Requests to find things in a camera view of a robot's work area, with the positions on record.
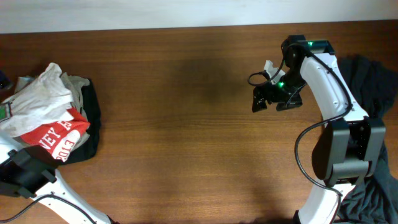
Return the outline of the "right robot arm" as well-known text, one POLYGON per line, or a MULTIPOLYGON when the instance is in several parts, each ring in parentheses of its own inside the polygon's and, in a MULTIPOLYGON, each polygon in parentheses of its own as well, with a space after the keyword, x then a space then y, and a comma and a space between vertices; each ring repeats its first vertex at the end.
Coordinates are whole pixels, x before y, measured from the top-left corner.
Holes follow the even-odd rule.
POLYGON ((281 67, 267 61, 260 74, 266 78, 253 84, 252 112, 275 104, 277 111, 299 108, 300 91, 309 86, 322 114, 322 121, 304 129, 294 145, 299 158, 300 140, 309 131, 324 128, 312 151, 311 178, 301 163, 298 168, 312 184, 304 206, 293 223, 334 223, 343 199, 365 178, 373 175, 386 128, 371 118, 350 92, 338 68, 335 51, 327 40, 308 40, 290 35, 281 44, 281 67))

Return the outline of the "white printed t-shirt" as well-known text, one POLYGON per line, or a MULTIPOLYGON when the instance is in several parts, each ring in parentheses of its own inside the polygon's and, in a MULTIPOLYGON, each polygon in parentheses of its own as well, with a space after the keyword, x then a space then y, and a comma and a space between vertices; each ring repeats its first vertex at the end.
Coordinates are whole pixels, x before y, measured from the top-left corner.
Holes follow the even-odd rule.
POLYGON ((11 116, 1 120, 1 130, 10 137, 29 133, 43 124, 71 121, 72 92, 65 87, 61 68, 50 63, 43 73, 21 91, 2 102, 11 116))

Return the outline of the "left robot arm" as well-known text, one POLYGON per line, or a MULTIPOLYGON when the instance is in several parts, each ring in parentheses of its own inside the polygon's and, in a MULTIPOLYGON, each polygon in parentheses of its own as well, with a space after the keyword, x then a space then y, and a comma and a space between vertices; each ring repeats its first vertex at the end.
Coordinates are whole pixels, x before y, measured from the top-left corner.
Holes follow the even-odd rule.
POLYGON ((93 157, 100 109, 88 79, 51 63, 37 78, 21 77, 1 102, 1 195, 31 198, 68 223, 112 223, 63 179, 59 166, 93 157))

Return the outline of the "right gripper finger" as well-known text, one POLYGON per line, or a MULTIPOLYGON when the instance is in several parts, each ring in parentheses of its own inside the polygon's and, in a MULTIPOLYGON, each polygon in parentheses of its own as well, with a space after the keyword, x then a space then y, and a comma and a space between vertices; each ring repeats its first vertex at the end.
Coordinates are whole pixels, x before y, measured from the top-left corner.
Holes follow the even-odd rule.
POLYGON ((267 109, 267 101, 261 89, 253 89, 252 112, 256 113, 267 109))
POLYGON ((303 105, 302 100, 293 101, 293 102, 283 102, 278 103, 276 106, 276 111, 285 111, 299 108, 303 105))

